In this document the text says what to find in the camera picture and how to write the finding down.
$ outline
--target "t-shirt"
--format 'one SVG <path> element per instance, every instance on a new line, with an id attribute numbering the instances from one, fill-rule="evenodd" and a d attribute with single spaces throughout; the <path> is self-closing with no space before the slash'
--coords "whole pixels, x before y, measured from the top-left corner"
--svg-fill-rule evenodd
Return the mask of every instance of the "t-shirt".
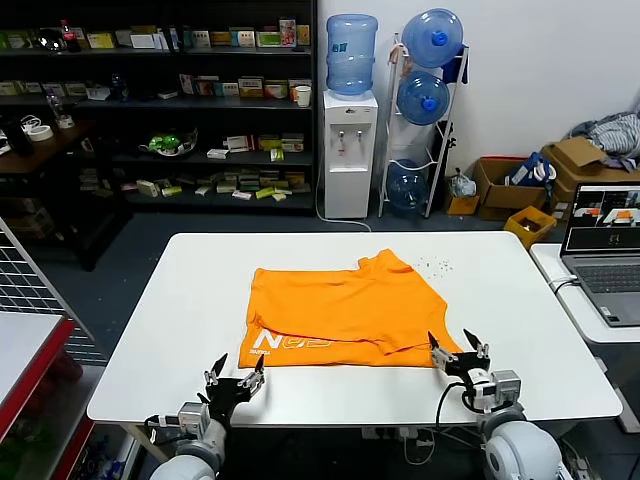
<path id="1" fill-rule="evenodd" d="M 391 250 L 357 270 L 256 270 L 240 367 L 372 365 L 432 367 L 427 332 L 460 352 L 446 302 Z"/>

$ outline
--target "tape roll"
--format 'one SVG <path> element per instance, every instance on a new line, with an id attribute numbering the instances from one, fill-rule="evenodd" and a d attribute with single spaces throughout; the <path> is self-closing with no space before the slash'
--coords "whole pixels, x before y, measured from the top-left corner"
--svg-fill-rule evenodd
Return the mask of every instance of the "tape roll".
<path id="1" fill-rule="evenodd" d="M 27 135 L 32 142 L 41 142 L 53 137 L 53 130 L 49 125 L 40 125 L 29 130 Z"/>

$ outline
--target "clothing pile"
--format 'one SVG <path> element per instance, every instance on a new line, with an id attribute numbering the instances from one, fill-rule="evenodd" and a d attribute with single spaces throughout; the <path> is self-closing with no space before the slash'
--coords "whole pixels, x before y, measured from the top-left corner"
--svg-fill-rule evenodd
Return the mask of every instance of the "clothing pile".
<path id="1" fill-rule="evenodd" d="M 602 120 L 581 123 L 569 132 L 569 137 L 583 136 L 603 150 L 609 158 L 608 167 L 629 172 L 640 165 L 640 118 L 637 113 L 622 112 Z"/>
<path id="2" fill-rule="evenodd" d="M 410 265 L 383 250 L 358 270 L 258 269 L 239 366 L 433 367 L 428 332 L 460 352 L 446 329 L 446 302 Z"/>

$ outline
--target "black shelving unit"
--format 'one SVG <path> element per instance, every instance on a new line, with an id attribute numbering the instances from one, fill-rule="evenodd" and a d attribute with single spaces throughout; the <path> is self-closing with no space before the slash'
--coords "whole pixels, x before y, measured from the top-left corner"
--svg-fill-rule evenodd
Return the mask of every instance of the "black shelving unit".
<path id="1" fill-rule="evenodd" d="M 130 25 L 154 24 L 168 31 L 170 26 L 190 25 L 194 30 L 227 30 L 234 26 L 256 29 L 277 25 L 281 17 L 294 17 L 310 26 L 311 46 L 302 48 L 178 48 L 148 50 L 132 48 L 87 49 L 77 53 L 45 50 L 0 50 L 0 80 L 65 82 L 92 80 L 110 85 L 113 73 L 122 74 L 131 89 L 131 99 L 92 101 L 67 97 L 64 102 L 74 118 L 99 124 L 100 137 L 109 152 L 116 173 L 124 173 L 123 183 L 135 179 L 156 180 L 172 174 L 206 175 L 229 166 L 248 169 L 278 169 L 305 173 L 305 181 L 315 188 L 318 165 L 317 95 L 317 1 L 316 0 L 111 0 L 107 3 L 84 0 L 39 2 L 38 8 L 20 9 L 10 18 L 0 18 L 0 30 L 56 25 L 66 18 L 72 26 L 87 31 L 113 31 Z M 179 74 L 218 75 L 221 81 L 237 81 L 241 76 L 265 79 L 310 78 L 311 104 L 300 108 L 294 102 L 266 98 L 190 96 L 181 92 Z M 155 94 L 178 90 L 176 98 L 162 100 Z M 48 116 L 41 95 L 0 97 L 3 113 L 34 113 Z M 198 128 L 196 150 L 184 158 L 162 159 L 141 154 L 138 145 L 151 132 L 176 125 Z M 226 160 L 206 157 L 210 148 L 221 148 L 226 136 L 303 133 L 304 152 L 285 153 L 284 161 L 271 162 L 268 152 L 228 154 Z M 218 211 L 228 209 L 273 210 L 277 213 L 312 213 L 314 191 L 293 194 L 282 202 L 271 198 L 242 201 L 228 194 L 207 197 L 187 193 L 175 197 L 151 198 L 126 194 L 134 210 Z"/>

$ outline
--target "water jug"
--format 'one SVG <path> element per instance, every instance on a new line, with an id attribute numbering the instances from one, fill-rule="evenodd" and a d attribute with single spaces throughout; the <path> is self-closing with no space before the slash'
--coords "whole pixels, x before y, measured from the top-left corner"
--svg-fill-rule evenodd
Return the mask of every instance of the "water jug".
<path id="1" fill-rule="evenodd" d="M 398 109 L 415 125 L 437 122 L 449 107 L 449 89 L 437 77 L 414 70 L 398 88 Z"/>
<path id="2" fill-rule="evenodd" d="M 334 15 L 327 20 L 327 86 L 360 95 L 373 85 L 371 73 L 378 21 L 370 15 Z"/>
<path id="3" fill-rule="evenodd" d="M 398 163 L 407 168 L 416 168 L 412 160 L 404 158 Z M 391 205 L 401 212 L 422 213 L 429 199 L 429 187 L 422 171 L 403 169 L 396 163 L 389 165 L 387 174 L 387 198 Z"/>
<path id="4" fill-rule="evenodd" d="M 418 65 L 441 67 L 462 48 L 462 23 L 455 13 L 444 8 L 427 10 L 407 23 L 402 43 Z"/>

